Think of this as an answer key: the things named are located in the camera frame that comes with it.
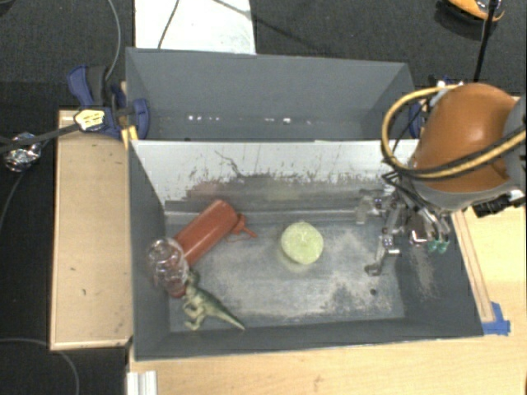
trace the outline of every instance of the white paper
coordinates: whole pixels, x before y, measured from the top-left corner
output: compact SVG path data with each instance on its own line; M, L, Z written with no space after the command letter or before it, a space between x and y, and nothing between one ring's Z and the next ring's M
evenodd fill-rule
M136 47L157 48L175 1L135 0ZM254 54L249 0L180 0L162 48Z

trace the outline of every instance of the wooden table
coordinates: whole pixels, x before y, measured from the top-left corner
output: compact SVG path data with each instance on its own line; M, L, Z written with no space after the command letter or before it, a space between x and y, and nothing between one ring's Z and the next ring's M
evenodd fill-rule
M60 114L60 125L71 123ZM126 155L101 135L61 137L57 159L50 346L123 346L132 335ZM317 351L136 363L157 372L160 395L491 394L519 395L527 371L525 210L460 217L478 254L490 299L511 321L508 337L355 346ZM482 302L481 311L488 310Z

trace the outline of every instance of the wooden board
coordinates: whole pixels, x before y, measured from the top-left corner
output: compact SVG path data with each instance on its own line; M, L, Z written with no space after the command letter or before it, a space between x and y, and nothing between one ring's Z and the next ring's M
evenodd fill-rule
M61 112L59 126L72 123ZM74 132L58 140L52 350L125 345L132 335L122 142Z

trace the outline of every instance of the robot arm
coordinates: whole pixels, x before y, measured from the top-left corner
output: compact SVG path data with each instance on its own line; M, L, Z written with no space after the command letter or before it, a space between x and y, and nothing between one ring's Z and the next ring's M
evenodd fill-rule
M513 190L525 194L525 95L516 101L489 85L450 86L409 165L394 158L384 137L385 161L432 211L458 211Z
M389 147L391 124L404 104L433 94L420 141L404 164ZM505 195L514 191L523 193L525 203L525 95L516 100L478 83L416 91L386 114L382 151L394 169L384 178L395 191L375 261L365 268L370 276L381 273L386 257L398 254L392 235L403 231L410 244L443 252L450 242L451 213L470 206L499 211L492 204L513 204Z

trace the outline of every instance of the yellow cable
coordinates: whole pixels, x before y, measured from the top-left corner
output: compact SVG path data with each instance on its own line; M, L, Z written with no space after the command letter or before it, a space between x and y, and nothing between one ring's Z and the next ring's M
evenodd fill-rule
M456 167L450 167L446 170L437 171L435 173L416 173L411 168L408 168L406 165L399 162L399 160L395 157L394 153L389 147L389 122L394 117L395 113L397 113L397 111L400 109L402 105L406 104L410 100L415 100L416 98L434 94L444 89L451 90L451 89L456 88L457 86L458 85L448 85L448 86L437 86L433 88L426 88L420 91L414 91L410 94L403 96L399 100L397 100L395 104L393 104L388 110L388 112L386 113L386 116L382 123L381 145L385 152L385 157L389 158L391 162L397 165L401 170L413 171L413 175L416 178L441 179L441 178L447 177L452 174L458 174L458 173L465 172L467 170L472 170L481 164L489 162L495 156L499 156L500 154L511 149L513 146L518 145L519 143L525 140L525 131L519 132L515 136L513 136L511 139L507 140L506 142L503 142L500 146L497 146L496 148L492 149L486 154L482 154L478 156L477 158L466 161L463 164L458 165Z

